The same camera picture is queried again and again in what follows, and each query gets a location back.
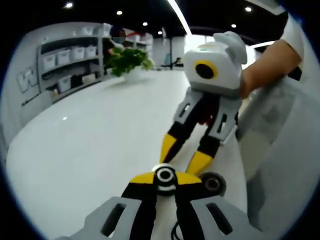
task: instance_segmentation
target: white sleeve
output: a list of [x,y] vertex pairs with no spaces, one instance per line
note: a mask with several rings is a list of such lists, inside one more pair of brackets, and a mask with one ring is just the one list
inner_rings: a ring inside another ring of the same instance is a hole
[[296,20],[289,15],[286,25],[284,27],[282,40],[285,40],[300,56],[304,57],[304,44],[302,40],[302,29]]

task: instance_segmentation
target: potted plant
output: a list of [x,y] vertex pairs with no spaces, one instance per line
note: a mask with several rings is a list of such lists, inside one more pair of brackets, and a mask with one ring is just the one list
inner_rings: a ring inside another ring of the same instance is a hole
[[105,63],[112,68],[111,74],[117,77],[124,76],[126,81],[135,81],[143,78],[143,73],[154,67],[148,59],[148,53],[137,48],[113,49],[115,53]]

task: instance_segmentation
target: white robot head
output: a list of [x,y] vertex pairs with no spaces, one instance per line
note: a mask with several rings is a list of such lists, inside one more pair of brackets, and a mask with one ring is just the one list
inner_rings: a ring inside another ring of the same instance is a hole
[[240,94],[246,45],[232,31],[215,33],[207,42],[184,55],[184,72],[193,89],[229,97]]

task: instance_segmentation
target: green plant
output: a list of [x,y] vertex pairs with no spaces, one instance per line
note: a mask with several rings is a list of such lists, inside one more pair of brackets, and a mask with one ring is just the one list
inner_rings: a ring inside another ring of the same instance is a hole
[[105,66],[112,68],[112,75],[120,77],[124,73],[129,73],[136,66],[142,66],[142,69],[150,70],[153,63],[148,59],[147,52],[136,48],[121,49],[115,47],[115,53],[106,62]]

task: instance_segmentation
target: white countertop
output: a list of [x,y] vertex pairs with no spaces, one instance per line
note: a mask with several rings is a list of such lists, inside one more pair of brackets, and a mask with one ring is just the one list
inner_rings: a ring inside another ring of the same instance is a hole
[[[183,71],[148,74],[142,82],[112,85],[110,80],[64,98],[30,121],[11,143],[8,178],[46,238],[77,232],[89,213],[120,196],[130,179],[159,162],[163,136],[189,84]],[[187,168],[205,129],[197,126],[172,161],[177,170]],[[235,137],[220,148],[210,170],[225,178],[224,198],[246,213],[246,181]],[[173,207],[164,208],[169,216],[157,215],[152,239],[169,239],[166,231],[176,221]]]

